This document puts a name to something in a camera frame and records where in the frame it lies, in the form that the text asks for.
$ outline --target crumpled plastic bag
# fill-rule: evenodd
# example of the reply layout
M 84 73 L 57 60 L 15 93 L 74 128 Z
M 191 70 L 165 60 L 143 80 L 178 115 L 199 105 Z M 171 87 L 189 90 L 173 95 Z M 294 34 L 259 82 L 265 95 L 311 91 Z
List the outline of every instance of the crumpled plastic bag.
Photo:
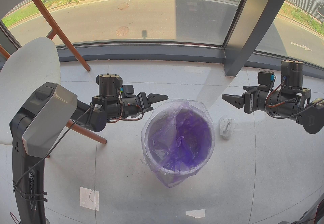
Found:
M 235 128 L 234 120 L 229 116 L 222 116 L 219 119 L 219 128 L 222 138 L 229 139 L 233 134 L 233 130 Z
M 170 100 L 157 107 L 142 129 L 143 160 L 167 187 L 196 175 L 211 157 L 214 124 L 205 105 Z

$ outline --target road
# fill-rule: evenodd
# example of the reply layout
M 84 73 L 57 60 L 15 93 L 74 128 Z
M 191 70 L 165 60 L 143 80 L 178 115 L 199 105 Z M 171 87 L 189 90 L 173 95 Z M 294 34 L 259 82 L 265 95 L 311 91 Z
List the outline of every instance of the road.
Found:
M 51 14 L 73 43 L 145 38 L 221 45 L 236 9 L 212 0 L 104 0 Z M 10 31 L 23 45 L 50 29 L 39 16 Z M 62 44 L 57 36 L 53 40 Z M 257 49 L 324 66 L 323 39 L 278 17 Z

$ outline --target glass window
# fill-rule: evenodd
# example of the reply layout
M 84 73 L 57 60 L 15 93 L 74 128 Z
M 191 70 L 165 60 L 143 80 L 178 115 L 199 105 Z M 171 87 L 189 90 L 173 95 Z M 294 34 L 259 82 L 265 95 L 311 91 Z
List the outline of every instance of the glass window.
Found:
M 324 67 L 324 0 L 286 0 L 257 47 Z
M 43 2 L 72 43 L 146 39 L 222 45 L 240 0 Z M 28 1 L 11 11 L 3 22 L 21 45 L 51 30 Z M 53 41 L 62 44 L 57 36 Z

